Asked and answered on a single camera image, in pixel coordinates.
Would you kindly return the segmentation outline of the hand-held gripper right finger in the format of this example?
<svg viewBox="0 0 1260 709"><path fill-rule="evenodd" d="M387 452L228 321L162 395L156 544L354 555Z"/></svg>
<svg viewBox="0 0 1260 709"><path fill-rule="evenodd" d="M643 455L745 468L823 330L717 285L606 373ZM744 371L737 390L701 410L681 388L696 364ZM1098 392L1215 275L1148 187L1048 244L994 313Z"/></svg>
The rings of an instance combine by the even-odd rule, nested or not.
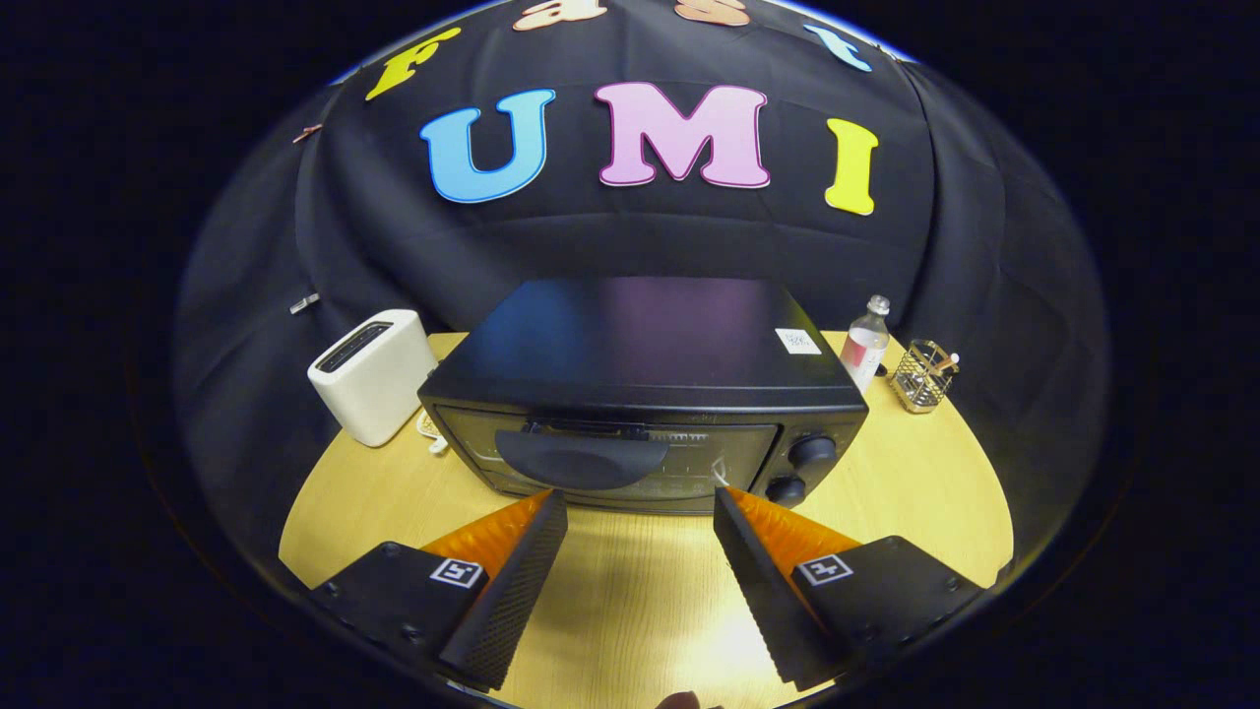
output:
<svg viewBox="0 0 1260 709"><path fill-rule="evenodd" d="M861 543L719 487L713 530L779 678L800 690L878 678L982 597L908 539Z"/></svg>

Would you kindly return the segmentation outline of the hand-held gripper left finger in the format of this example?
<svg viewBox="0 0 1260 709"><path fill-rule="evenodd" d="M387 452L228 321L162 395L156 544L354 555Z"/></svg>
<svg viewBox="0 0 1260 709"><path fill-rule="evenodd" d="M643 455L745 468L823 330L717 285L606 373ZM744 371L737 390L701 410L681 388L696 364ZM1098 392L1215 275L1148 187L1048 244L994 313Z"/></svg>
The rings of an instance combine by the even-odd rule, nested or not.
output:
<svg viewBox="0 0 1260 709"><path fill-rule="evenodd" d="M567 528L564 494L542 490L421 548L383 542L310 598L410 669L498 690Z"/></svg>

